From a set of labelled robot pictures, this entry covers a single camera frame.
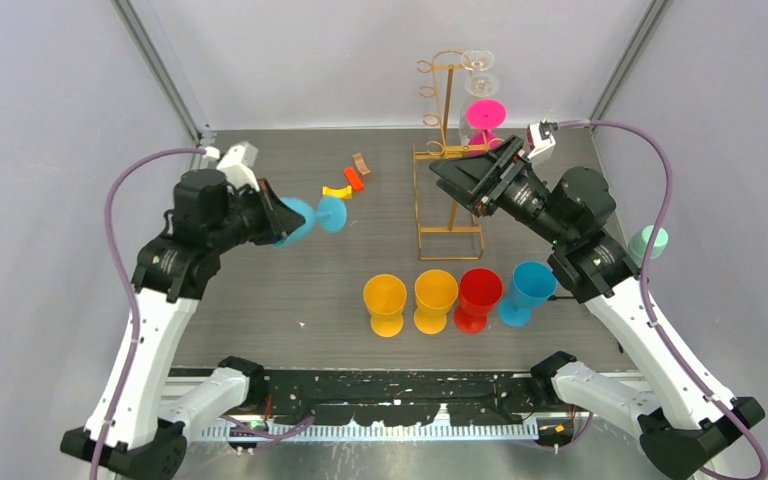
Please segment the blue wine glass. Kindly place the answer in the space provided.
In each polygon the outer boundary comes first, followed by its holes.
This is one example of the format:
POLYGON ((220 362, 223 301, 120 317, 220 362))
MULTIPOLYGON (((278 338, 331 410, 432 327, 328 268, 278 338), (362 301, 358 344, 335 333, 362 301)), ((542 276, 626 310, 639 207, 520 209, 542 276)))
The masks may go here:
POLYGON ((323 196, 316 208, 295 197, 282 197, 281 200, 293 211, 304 217, 304 224, 292 232, 286 239, 280 240, 275 247, 302 241, 316 226, 329 233, 341 231, 348 218, 348 210, 342 199, 323 196))
POLYGON ((520 263, 512 273, 507 295, 498 304, 501 321, 511 327, 527 325, 533 310, 555 294, 557 285, 547 265, 534 261, 520 263))

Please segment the pink plastic wine glass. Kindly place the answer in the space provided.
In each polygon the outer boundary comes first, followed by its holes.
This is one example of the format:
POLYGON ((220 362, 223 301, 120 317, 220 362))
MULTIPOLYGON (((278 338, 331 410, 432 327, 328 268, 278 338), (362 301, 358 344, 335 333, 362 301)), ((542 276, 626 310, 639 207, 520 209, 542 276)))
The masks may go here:
POLYGON ((466 125, 470 128, 466 136, 466 152, 479 154, 496 147, 502 142, 494 130, 507 118, 507 109, 499 101, 482 98, 474 101, 465 112, 466 125))

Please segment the red plastic wine glass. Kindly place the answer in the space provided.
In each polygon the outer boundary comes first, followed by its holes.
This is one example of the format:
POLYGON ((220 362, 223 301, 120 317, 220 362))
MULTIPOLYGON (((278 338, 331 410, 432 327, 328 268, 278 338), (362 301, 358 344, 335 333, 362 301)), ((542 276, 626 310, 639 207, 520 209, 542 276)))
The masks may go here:
POLYGON ((488 316, 504 293, 499 275, 487 268, 473 268, 464 273, 459 283, 458 305, 454 313, 455 326, 467 334, 482 332, 488 316))

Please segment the clear wine glass front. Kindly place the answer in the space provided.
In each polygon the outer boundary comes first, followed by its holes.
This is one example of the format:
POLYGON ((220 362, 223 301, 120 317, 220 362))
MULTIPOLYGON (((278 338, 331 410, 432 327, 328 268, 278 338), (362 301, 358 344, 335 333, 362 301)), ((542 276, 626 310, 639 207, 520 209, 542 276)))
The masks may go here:
POLYGON ((467 108, 476 100, 482 98, 494 99, 493 96, 499 90, 499 82, 495 76, 487 72, 473 72, 465 79, 465 89, 468 95, 461 109, 459 121, 459 140, 462 146, 466 146, 466 136, 470 131, 465 121, 467 108))

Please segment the yellow wine glass front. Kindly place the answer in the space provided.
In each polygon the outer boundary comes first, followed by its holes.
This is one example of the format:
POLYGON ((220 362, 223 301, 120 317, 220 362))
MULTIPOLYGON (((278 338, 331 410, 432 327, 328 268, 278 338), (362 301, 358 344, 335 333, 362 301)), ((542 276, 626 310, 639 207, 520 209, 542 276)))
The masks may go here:
POLYGON ((444 270, 421 273, 414 285, 416 310, 413 321, 427 335, 441 333, 448 324, 449 312, 458 299, 459 286, 454 276, 444 270))

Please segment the yellow wine glass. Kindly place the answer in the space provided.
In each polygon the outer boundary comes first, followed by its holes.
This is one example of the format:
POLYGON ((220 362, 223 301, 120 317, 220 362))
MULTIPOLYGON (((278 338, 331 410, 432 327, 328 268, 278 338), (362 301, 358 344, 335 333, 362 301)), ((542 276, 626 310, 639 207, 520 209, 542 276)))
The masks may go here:
POLYGON ((407 289, 398 277, 379 274, 370 278, 363 289, 363 301, 376 335, 392 338, 401 332, 407 289))
POLYGON ((414 285, 416 310, 413 321, 427 335, 441 333, 448 324, 449 312, 458 299, 459 286, 454 276, 444 270, 421 273, 414 285))

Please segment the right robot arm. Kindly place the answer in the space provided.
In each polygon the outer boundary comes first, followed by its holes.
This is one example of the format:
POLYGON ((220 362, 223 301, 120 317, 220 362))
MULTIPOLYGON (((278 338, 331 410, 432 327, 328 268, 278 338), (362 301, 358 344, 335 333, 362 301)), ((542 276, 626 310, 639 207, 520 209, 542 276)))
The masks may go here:
POLYGON ((631 388, 560 351, 531 370, 537 406, 551 411, 567 403, 598 415, 636 437, 671 479, 707 473, 711 460, 764 418, 756 399, 734 395, 677 337, 646 276, 605 229, 616 204, 599 172, 573 167, 548 187, 519 136, 430 168, 438 187, 471 214, 503 210, 547 240, 555 278, 610 331, 649 385, 631 388))

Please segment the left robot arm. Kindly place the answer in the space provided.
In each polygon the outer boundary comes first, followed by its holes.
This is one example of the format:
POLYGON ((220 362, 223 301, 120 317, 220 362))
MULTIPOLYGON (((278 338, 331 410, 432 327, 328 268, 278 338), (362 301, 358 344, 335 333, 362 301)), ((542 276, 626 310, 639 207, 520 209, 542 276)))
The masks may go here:
POLYGON ((268 396, 262 366, 230 356, 180 399, 161 402, 178 344, 221 256, 248 243, 283 242, 304 226, 303 215, 264 179, 247 174, 235 183, 202 169, 174 186, 164 219, 124 283, 130 317, 104 392, 86 423, 65 432, 60 443, 93 473, 170 479, 197 434, 232 409, 258 412, 268 396))

